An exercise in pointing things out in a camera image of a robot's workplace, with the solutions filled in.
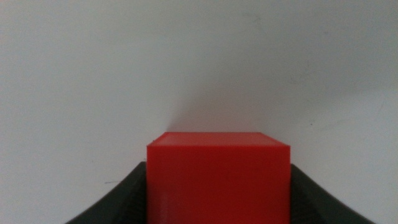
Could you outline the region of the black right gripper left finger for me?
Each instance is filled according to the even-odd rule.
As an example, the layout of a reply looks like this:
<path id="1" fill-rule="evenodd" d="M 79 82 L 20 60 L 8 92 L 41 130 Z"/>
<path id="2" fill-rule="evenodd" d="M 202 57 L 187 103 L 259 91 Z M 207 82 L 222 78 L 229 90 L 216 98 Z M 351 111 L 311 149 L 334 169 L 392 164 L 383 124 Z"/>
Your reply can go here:
<path id="1" fill-rule="evenodd" d="M 145 224 L 146 163 L 140 162 L 125 179 L 68 224 Z"/>

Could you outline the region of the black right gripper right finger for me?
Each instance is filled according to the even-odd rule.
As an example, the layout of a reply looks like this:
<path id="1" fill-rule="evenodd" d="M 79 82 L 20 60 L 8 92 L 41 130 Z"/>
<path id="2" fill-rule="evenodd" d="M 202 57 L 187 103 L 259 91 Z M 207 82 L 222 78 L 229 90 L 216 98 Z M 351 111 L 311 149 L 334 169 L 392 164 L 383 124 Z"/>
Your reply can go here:
<path id="1" fill-rule="evenodd" d="M 374 224 L 291 165 L 291 224 Z"/>

